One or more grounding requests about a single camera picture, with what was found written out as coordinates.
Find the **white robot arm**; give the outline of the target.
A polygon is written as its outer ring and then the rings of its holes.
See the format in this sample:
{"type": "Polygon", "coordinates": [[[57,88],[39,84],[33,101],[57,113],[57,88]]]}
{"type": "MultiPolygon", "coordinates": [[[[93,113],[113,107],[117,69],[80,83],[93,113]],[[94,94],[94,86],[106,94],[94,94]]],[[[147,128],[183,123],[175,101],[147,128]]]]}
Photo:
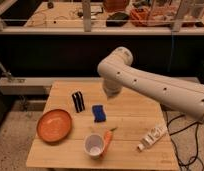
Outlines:
{"type": "Polygon", "coordinates": [[[130,88],[204,124],[203,84],[134,69],[132,62],[130,50],[118,47],[98,64],[107,97],[117,96],[122,87],[130,88]]]}

